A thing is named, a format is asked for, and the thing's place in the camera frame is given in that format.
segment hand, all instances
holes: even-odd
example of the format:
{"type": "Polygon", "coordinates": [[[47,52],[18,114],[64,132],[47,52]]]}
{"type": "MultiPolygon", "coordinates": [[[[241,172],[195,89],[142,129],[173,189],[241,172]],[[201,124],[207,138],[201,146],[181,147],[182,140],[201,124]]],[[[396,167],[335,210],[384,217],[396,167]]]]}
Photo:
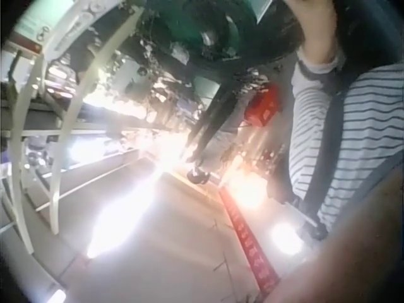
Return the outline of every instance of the hand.
{"type": "Polygon", "coordinates": [[[313,64],[329,63],[336,52],[336,12],[332,0],[284,0],[299,21],[303,49],[313,64]]]}

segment striped shirt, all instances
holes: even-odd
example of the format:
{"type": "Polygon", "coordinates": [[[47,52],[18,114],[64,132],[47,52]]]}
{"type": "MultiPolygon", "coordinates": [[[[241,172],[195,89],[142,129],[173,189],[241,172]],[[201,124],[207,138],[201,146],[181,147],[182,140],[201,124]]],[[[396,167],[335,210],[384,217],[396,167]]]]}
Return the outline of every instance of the striped shirt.
{"type": "MultiPolygon", "coordinates": [[[[341,61],[309,64],[301,51],[299,59],[313,73],[325,74],[341,61]]],[[[289,154],[289,174],[294,193],[304,199],[323,136],[331,96],[319,81],[305,78],[298,65],[292,78],[295,97],[289,154]]],[[[350,87],[344,101],[342,145],[334,178],[318,211],[330,231],[341,208],[356,189],[387,158],[404,145],[404,63],[373,69],[350,87]]]]}

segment black strap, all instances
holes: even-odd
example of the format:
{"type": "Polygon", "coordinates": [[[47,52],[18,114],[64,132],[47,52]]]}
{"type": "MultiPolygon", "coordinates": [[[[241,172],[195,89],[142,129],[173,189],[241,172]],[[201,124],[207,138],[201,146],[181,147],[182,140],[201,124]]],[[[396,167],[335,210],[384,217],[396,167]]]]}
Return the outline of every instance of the black strap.
{"type": "Polygon", "coordinates": [[[321,139],[316,166],[302,203],[302,211],[315,222],[319,222],[317,212],[331,186],[340,153],[343,131],[343,103],[355,76],[345,70],[337,71],[336,69],[327,74],[315,74],[310,72],[303,62],[299,61],[298,64],[306,78],[320,81],[324,91],[333,95],[324,122],[323,138],[321,139]]]}

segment dark hair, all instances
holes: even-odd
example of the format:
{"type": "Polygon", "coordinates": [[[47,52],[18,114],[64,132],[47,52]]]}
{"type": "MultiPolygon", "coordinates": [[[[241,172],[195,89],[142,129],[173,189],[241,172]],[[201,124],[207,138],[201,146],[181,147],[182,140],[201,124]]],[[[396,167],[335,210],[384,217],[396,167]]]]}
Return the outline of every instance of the dark hair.
{"type": "Polygon", "coordinates": [[[189,182],[193,184],[206,184],[209,181],[210,173],[204,172],[200,169],[193,169],[187,173],[189,182]]]}

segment bright light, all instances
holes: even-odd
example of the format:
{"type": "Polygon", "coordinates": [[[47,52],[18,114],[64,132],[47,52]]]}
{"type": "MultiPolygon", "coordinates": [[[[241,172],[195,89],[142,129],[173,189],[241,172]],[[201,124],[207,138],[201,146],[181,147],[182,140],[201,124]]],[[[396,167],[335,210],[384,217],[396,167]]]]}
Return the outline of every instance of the bright light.
{"type": "Polygon", "coordinates": [[[65,97],[65,98],[73,98],[73,95],[71,93],[61,92],[59,94],[60,94],[60,96],[65,97]]]}
{"type": "Polygon", "coordinates": [[[95,162],[105,154],[103,140],[78,140],[70,149],[70,157],[79,163],[95,162]]]}
{"type": "Polygon", "coordinates": [[[149,112],[147,117],[146,117],[146,121],[149,123],[153,123],[154,120],[156,119],[157,113],[156,112],[149,112]]]}
{"type": "Polygon", "coordinates": [[[108,74],[105,71],[103,71],[102,69],[99,69],[98,78],[100,79],[100,82],[106,82],[108,79],[108,74]]]}
{"type": "Polygon", "coordinates": [[[63,290],[58,289],[55,291],[52,297],[47,301],[47,303],[63,303],[66,300],[66,294],[63,290]]]}
{"type": "Polygon", "coordinates": [[[254,172],[238,170],[229,180],[229,190],[238,204],[256,210],[266,199],[266,180],[254,172]]]}
{"type": "Polygon", "coordinates": [[[66,79],[68,77],[64,71],[61,71],[54,66],[49,69],[49,73],[62,79],[66,79]]]}
{"type": "Polygon", "coordinates": [[[271,236],[277,248],[289,256],[298,254],[303,248],[302,239],[299,238],[294,228],[287,223],[276,225],[271,231],[271,236]]]}
{"type": "Polygon", "coordinates": [[[131,235],[153,203],[158,178],[159,175],[153,173],[138,184],[133,192],[111,203],[101,212],[93,230],[87,257],[96,258],[121,245],[131,235]]]}
{"type": "Polygon", "coordinates": [[[39,163],[39,165],[41,165],[41,166],[46,165],[46,162],[45,162],[45,160],[44,160],[43,158],[39,158],[39,159],[38,159],[38,163],[39,163]]]}
{"type": "Polygon", "coordinates": [[[160,137],[161,154],[153,173],[127,196],[110,204],[99,216],[87,250],[90,259],[121,245],[140,223],[153,203],[155,184],[164,172],[179,163],[185,147],[186,134],[166,134],[160,137]]]}

